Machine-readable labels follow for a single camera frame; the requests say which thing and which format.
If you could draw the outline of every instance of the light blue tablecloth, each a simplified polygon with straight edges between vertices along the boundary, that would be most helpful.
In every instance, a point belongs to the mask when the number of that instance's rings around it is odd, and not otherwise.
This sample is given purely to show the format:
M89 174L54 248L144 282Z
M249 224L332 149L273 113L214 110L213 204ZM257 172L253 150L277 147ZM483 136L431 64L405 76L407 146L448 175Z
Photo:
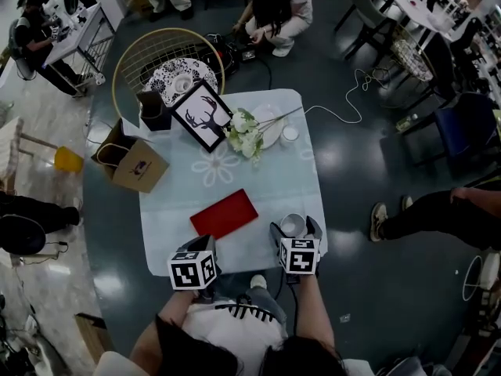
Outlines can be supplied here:
M302 105L301 96L290 89L237 93L222 99L229 107L249 111L263 103L274 104L283 113ZM257 165L234 152L227 141L209 154L174 119L171 131L150 133L151 146L170 164L151 193L140 194L142 234L152 274L168 276L168 256L196 236L191 215L240 188L259 217L218 240L223 273L278 266L269 223L292 212L310 215L319 223L324 230L321 253L326 252L322 198L305 113L299 110L287 120L299 130L299 140L288 147L275 143Z

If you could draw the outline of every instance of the red rectangular object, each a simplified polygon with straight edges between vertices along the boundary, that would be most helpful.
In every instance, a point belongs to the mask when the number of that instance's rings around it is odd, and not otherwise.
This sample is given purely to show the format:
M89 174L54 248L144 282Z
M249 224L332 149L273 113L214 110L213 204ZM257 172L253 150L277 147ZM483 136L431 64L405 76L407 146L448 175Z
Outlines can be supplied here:
M238 190L189 219L198 235L210 234L217 240L257 217L258 213L245 191Z

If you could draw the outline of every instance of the flower bouquet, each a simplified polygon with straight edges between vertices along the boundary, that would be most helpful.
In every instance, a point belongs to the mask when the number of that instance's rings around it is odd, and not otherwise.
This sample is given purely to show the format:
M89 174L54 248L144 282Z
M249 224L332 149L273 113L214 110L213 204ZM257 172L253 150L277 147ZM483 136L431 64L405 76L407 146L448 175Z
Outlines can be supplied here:
M287 114L261 122L257 121L245 109L230 109L233 112L233 117L223 131L232 148L236 152L241 152L243 156L251 159L256 164L261 158L263 135L266 130L272 127L277 121L302 108L298 107Z

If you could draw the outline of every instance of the gift bag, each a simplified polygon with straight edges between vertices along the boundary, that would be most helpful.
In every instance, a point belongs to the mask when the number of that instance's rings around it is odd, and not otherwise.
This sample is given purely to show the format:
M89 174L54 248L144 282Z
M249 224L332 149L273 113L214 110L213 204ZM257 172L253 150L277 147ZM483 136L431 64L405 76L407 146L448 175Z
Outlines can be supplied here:
M92 160L103 166L112 183L149 193L169 164L144 139L132 135L132 128L136 127L120 119L92 155Z
M171 129L171 113L158 91L141 92L137 98L141 102L140 117L150 131Z

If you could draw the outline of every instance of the plastic bottle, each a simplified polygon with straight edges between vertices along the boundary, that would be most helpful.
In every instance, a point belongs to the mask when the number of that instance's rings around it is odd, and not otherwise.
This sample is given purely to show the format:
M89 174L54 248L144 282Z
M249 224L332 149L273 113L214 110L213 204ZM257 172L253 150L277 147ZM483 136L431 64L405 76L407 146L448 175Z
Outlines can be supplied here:
M402 120L400 120L397 125L397 131L398 132L404 132L406 129L410 128L410 126L416 122L417 120L417 114L412 114L410 116L404 117Z

